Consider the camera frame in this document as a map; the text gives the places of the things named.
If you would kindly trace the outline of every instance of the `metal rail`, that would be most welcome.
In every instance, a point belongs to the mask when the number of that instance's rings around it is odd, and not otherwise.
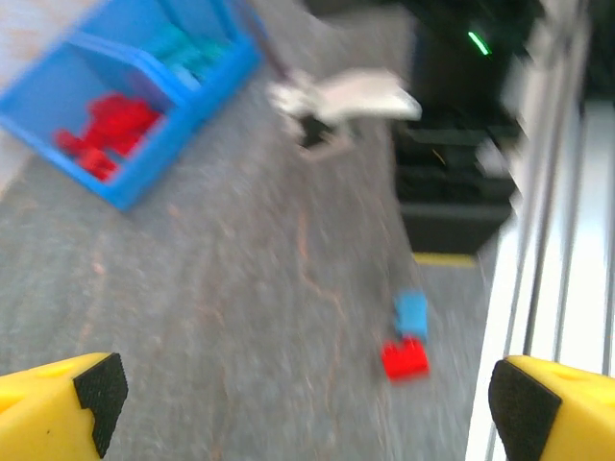
[[[567,10],[560,17],[574,13]],[[615,109],[578,104],[588,37],[583,20],[553,69],[529,70],[529,138],[512,167],[520,195],[516,218],[500,236],[466,461],[506,459],[487,401],[503,356],[529,354],[615,376]]]

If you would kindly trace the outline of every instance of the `blue plastic bin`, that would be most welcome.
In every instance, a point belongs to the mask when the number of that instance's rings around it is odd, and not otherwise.
[[[194,40],[209,38],[228,47],[226,56],[196,88],[185,85],[144,51],[145,45],[169,26],[179,27]],[[198,122],[211,117],[259,61],[257,47],[238,24],[231,0],[110,0],[77,31],[79,40],[121,49],[147,62],[193,107]]]
[[[110,0],[0,97],[0,125],[74,180],[126,209],[258,67],[256,46],[232,18],[223,0]],[[227,56],[196,90],[139,48],[168,24],[195,38],[230,43]],[[163,118],[119,171],[100,182],[59,150],[53,137],[58,129],[83,133],[88,103],[115,91],[146,100]]]

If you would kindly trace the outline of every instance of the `green light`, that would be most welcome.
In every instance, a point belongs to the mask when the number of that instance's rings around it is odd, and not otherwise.
[[[474,44],[479,47],[480,52],[484,56],[487,56],[487,55],[491,54],[491,50],[489,49],[489,46],[484,42],[484,40],[482,38],[480,38],[474,32],[468,32],[468,37],[471,38],[472,41],[474,41]]]

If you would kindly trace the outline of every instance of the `gray carpet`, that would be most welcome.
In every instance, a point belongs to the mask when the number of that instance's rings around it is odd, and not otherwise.
[[[263,16],[318,76],[399,70],[410,46],[400,11],[346,31],[288,0]],[[493,250],[476,269],[419,270],[383,123],[307,162],[267,75],[126,215],[30,165],[0,202],[0,375],[120,352],[130,394],[110,460],[463,459]],[[432,371],[392,386],[379,355],[402,287],[429,295]]]

